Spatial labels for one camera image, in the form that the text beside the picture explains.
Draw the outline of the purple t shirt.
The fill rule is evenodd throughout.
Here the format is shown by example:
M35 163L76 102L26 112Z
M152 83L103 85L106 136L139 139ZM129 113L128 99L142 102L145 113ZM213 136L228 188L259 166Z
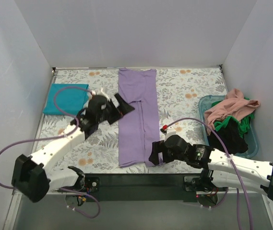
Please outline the purple t shirt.
M119 120L119 166L149 161L153 142L160 140L156 70L119 70L119 95L134 110Z

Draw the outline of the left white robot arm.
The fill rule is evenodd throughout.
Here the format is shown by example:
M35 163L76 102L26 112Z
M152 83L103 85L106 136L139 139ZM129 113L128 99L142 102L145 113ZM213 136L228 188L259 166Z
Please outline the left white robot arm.
M62 188L75 192L84 190L85 173L82 170L69 166L52 174L52 168L66 153L97 131L100 123L107 121L111 125L134 110L118 93L115 98L118 106L105 95L95 95L66 127L62 137L57 137L30 156L20 155L15 161L12 186L34 203L49 191Z

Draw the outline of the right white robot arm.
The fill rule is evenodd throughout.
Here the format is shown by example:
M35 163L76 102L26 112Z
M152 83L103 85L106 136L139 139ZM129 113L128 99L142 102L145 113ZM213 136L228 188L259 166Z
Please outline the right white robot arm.
M178 135L152 143L151 163L158 165L174 160L202 169L199 183L203 190L244 188L266 195L273 201L273 161L228 157L226 153L206 145L191 145Z

